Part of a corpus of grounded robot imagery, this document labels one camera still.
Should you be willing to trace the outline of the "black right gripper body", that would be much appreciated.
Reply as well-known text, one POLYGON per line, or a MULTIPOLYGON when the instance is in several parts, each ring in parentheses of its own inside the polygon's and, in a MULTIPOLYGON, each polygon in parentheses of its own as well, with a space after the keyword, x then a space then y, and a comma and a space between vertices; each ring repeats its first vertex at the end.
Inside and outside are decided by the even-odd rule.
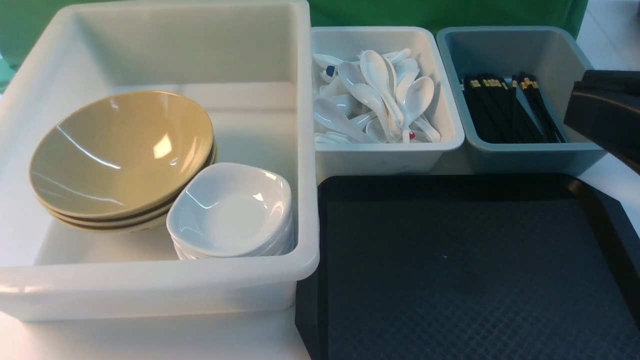
POLYGON ((571 91, 564 124, 640 173, 640 73, 587 69, 571 91))

